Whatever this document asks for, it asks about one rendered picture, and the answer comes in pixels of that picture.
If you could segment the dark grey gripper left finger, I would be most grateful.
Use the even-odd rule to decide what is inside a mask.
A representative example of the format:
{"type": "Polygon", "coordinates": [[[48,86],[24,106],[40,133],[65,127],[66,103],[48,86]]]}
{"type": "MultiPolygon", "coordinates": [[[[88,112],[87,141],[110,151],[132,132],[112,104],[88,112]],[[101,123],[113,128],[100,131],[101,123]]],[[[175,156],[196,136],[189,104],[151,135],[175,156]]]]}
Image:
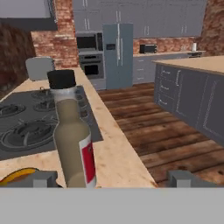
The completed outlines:
{"type": "Polygon", "coordinates": [[[56,171],[35,171],[33,174],[29,174],[25,178],[8,183],[6,187],[57,187],[57,178],[58,173],[56,171]]]}

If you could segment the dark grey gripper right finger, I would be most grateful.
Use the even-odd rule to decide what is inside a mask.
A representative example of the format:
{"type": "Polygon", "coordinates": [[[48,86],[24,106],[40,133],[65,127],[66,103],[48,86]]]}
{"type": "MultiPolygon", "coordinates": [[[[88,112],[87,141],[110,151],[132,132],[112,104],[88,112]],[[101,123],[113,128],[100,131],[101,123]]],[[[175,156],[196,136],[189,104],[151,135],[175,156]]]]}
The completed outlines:
{"type": "Polygon", "coordinates": [[[208,182],[193,175],[189,171],[175,170],[167,172],[169,187],[176,188],[203,188],[203,187],[217,187],[215,183],[208,182]]]}

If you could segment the beige bottle with black cap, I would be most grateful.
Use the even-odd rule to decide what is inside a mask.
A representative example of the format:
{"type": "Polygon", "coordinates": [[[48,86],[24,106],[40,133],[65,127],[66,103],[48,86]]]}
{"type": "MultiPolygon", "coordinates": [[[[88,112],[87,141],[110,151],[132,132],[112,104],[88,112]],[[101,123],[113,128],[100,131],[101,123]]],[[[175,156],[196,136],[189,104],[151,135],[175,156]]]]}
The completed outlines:
{"type": "Polygon", "coordinates": [[[74,70],[47,73],[58,124],[54,142],[68,188],[95,188],[95,159],[91,131],[79,114],[74,70]]]}

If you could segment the yellow round object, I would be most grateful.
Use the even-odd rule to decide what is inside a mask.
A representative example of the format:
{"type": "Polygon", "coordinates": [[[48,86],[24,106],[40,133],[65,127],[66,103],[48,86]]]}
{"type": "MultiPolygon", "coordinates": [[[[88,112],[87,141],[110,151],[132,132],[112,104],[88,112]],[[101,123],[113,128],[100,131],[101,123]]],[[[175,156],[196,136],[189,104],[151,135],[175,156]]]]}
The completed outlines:
{"type": "Polygon", "coordinates": [[[27,176],[33,174],[36,172],[38,168],[32,168],[32,167],[27,167],[27,168],[22,168],[20,170],[16,170],[7,176],[5,176],[3,179],[0,180],[0,186],[7,186],[10,182],[14,182],[20,179],[24,179],[27,176]]]}

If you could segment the dark grey hob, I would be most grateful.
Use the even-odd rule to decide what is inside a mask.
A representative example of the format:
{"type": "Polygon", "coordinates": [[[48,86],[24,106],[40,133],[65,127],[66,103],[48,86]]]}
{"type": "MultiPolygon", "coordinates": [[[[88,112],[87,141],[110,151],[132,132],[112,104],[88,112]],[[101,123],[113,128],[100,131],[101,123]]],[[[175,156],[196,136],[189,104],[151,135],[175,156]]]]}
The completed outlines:
{"type": "Polygon", "coordinates": [[[49,89],[11,94],[0,102],[0,161],[53,151],[57,123],[49,89]]]}

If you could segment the dark grey island cabinets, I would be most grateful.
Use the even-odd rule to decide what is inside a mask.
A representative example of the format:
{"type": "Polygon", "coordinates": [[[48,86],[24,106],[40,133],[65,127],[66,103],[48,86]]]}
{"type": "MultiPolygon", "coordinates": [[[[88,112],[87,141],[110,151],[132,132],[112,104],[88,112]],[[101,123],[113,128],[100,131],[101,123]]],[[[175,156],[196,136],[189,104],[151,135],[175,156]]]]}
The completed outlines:
{"type": "Polygon", "coordinates": [[[154,102],[224,147],[224,75],[156,64],[154,102]]]}

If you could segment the grey toaster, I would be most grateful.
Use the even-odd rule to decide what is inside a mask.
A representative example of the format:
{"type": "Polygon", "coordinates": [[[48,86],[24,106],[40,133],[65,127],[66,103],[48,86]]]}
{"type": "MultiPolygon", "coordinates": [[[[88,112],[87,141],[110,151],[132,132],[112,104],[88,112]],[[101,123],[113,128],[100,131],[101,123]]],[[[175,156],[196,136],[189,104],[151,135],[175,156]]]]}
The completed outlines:
{"type": "Polygon", "coordinates": [[[54,60],[49,56],[29,58],[25,65],[32,81],[47,80],[47,73],[55,69],[54,60]]]}

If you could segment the grey base cabinets run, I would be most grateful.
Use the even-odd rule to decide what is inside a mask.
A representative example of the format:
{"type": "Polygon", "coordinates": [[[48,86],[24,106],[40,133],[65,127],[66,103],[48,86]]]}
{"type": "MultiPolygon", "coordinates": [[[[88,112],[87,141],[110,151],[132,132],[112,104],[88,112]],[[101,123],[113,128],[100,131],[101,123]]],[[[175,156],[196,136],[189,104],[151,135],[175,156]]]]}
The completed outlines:
{"type": "Polygon", "coordinates": [[[155,80],[156,64],[153,63],[153,60],[175,60],[188,57],[188,53],[135,56],[133,58],[133,83],[149,83],[155,80]]]}

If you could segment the grey built-in oven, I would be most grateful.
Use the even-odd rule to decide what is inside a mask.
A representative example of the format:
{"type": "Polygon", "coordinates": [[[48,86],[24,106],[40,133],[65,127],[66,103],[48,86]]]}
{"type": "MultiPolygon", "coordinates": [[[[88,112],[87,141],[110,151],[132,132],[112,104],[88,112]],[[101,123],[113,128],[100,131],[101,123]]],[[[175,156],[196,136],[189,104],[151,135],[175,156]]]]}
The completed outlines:
{"type": "Polygon", "coordinates": [[[103,79],[103,57],[101,53],[79,56],[80,68],[89,79],[103,79]]]}

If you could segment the black toaster oven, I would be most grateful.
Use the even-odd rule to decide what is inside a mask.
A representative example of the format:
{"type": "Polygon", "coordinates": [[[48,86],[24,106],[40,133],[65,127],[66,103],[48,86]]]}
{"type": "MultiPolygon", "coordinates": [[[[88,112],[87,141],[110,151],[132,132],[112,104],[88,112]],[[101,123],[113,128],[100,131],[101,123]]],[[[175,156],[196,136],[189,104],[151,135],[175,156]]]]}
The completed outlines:
{"type": "Polygon", "coordinates": [[[139,52],[140,53],[156,53],[157,46],[155,44],[140,45],[139,52]]]}

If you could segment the grey fridge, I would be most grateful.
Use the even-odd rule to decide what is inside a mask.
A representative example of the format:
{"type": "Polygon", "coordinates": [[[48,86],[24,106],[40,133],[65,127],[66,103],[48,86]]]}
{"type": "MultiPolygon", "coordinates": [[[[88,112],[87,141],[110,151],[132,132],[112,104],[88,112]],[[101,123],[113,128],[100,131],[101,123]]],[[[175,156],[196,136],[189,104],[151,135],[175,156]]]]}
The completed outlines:
{"type": "Polygon", "coordinates": [[[102,30],[106,89],[129,88],[133,83],[133,24],[105,24],[102,30]]]}

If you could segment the black microwave oven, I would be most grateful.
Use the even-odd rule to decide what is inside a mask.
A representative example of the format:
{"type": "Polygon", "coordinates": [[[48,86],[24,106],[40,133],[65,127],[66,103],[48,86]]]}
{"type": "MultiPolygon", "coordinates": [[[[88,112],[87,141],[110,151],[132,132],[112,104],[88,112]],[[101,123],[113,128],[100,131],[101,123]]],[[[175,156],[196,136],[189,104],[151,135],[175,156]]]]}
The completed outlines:
{"type": "Polygon", "coordinates": [[[103,50],[101,32],[78,33],[76,35],[76,42],[79,52],[103,50]]]}

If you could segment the grey range hood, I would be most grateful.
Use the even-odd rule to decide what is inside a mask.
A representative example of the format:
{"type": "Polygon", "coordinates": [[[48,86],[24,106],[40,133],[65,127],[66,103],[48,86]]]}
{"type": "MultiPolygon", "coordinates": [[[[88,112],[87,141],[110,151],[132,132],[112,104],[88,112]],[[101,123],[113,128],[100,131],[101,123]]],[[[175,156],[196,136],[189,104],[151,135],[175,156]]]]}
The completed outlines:
{"type": "Polygon", "coordinates": [[[0,0],[0,22],[28,32],[58,30],[54,0],[0,0]]]}

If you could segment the grey wall cupboards run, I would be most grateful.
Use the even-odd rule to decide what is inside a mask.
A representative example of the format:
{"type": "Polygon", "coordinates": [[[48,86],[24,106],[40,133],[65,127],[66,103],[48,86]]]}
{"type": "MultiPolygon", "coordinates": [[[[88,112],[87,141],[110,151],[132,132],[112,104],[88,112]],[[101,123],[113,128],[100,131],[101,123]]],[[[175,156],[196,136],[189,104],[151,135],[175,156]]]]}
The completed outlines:
{"type": "Polygon", "coordinates": [[[72,0],[75,30],[98,32],[105,24],[134,26],[134,38],[198,37],[207,0],[72,0]]]}

